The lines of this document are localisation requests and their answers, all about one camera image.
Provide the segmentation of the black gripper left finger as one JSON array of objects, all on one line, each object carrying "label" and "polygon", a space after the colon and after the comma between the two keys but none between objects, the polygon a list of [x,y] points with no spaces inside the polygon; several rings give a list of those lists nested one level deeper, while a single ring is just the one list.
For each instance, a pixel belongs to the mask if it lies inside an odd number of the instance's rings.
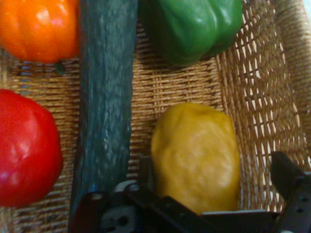
[{"label": "black gripper left finger", "polygon": [[113,192],[83,195],[69,226],[71,233],[218,233],[220,228],[154,190],[151,158],[139,161],[138,180],[119,183]]}]

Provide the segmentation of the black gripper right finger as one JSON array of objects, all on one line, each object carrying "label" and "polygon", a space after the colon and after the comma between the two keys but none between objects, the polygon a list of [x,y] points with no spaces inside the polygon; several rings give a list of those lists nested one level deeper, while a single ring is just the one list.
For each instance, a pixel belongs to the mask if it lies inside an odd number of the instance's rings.
[{"label": "black gripper right finger", "polygon": [[273,232],[311,231],[311,178],[280,151],[271,153],[271,181],[286,202]]}]

